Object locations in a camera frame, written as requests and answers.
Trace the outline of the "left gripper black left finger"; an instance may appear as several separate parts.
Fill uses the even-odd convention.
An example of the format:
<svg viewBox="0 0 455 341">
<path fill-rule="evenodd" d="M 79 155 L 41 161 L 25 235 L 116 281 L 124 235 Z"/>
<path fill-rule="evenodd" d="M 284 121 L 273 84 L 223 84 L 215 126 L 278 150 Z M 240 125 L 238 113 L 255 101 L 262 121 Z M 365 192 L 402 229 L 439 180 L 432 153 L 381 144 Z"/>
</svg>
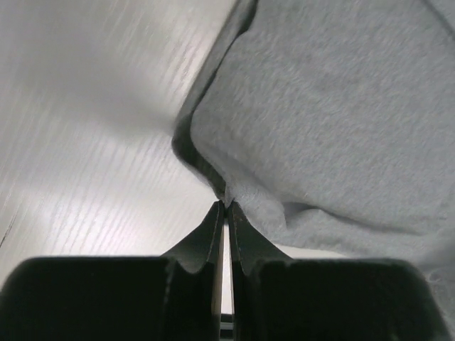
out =
<svg viewBox="0 0 455 341">
<path fill-rule="evenodd" d="M 1 290 L 2 340 L 218 340 L 224 206 L 161 256 L 38 257 Z"/>
</svg>

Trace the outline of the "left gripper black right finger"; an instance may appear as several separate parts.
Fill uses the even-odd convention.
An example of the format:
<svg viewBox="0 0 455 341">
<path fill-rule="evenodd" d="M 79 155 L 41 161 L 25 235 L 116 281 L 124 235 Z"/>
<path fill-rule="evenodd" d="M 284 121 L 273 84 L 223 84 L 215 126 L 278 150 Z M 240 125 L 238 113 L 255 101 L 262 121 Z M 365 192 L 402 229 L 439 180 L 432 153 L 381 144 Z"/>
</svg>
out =
<svg viewBox="0 0 455 341">
<path fill-rule="evenodd" d="M 227 209 L 236 340 L 446 340 L 422 275 L 396 259 L 293 259 Z"/>
</svg>

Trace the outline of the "grey t shirt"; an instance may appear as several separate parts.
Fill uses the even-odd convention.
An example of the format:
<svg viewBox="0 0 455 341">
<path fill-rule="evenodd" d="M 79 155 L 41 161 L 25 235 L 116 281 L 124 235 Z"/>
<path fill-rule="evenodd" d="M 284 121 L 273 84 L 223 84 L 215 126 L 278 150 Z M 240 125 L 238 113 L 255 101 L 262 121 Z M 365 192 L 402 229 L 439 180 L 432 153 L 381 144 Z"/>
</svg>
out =
<svg viewBox="0 0 455 341">
<path fill-rule="evenodd" d="M 454 323 L 454 2 L 256 1 L 176 154 L 272 241 L 413 263 Z"/>
</svg>

